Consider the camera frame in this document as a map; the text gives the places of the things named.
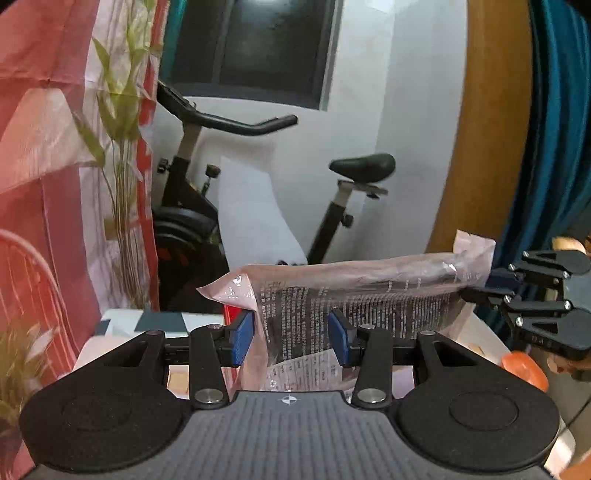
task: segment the brown wooden panel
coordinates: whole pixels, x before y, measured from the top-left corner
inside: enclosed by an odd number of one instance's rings
[[[427,252],[450,251],[457,229],[501,236],[528,132],[531,65],[527,0],[468,0],[464,96]]]

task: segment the gray ribbed surface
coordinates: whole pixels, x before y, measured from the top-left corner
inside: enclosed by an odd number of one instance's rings
[[[289,395],[297,399],[286,404]],[[150,460],[94,475],[32,471],[28,480],[548,480],[541,468],[506,476],[448,471],[414,453],[381,413],[341,395],[242,392],[229,407],[199,412]]]

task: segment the bike handlebar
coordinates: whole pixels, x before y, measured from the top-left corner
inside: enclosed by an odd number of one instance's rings
[[[221,130],[222,132],[243,135],[245,137],[258,137],[259,135],[271,134],[283,130],[284,128],[297,125],[298,123],[298,118],[295,115],[287,115],[282,118],[271,118],[260,124],[249,125],[221,116],[201,113],[174,88],[166,85],[162,81],[158,81],[157,100],[158,103],[184,124],[200,125],[204,128]]]

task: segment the black circular housing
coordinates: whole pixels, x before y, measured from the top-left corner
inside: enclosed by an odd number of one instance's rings
[[[178,399],[135,368],[76,372],[36,393],[20,428],[31,457],[63,471],[105,472],[150,458],[180,431]]]
[[[509,472],[543,463],[560,417],[537,388],[497,367],[445,368],[401,401],[409,443],[449,468]]]

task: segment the window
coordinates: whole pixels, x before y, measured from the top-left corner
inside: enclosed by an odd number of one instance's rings
[[[186,96],[317,109],[334,15],[335,0],[173,1],[161,77]]]

